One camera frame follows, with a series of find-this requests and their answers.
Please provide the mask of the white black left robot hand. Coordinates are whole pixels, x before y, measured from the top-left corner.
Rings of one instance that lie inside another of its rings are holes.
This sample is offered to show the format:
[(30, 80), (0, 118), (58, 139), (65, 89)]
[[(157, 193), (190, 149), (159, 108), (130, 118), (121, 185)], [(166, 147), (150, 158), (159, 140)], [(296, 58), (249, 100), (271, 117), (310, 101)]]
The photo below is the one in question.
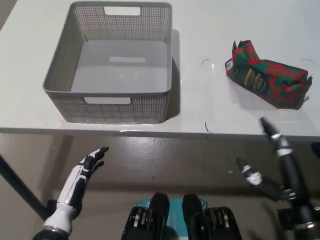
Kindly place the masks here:
[(44, 222), (45, 230), (67, 234), (72, 232), (72, 221), (78, 217), (82, 208), (87, 183), (92, 174), (101, 166), (102, 158), (109, 150), (104, 146), (87, 154), (70, 172), (57, 199), (56, 210)]

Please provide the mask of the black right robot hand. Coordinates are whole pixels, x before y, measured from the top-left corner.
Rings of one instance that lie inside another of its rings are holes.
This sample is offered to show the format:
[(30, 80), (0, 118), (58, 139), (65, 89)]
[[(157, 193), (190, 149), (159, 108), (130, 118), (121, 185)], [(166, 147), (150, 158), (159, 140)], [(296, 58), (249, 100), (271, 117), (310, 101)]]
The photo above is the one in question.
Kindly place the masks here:
[(288, 201), (291, 204), (295, 229), (314, 229), (319, 220), (315, 207), (311, 204), (309, 190), (293, 148), (287, 138), (265, 117), (259, 119), (268, 140), (273, 144), (279, 163), (283, 185), (263, 176), (244, 159), (236, 159), (237, 166), (245, 180), (265, 197), (275, 201)]

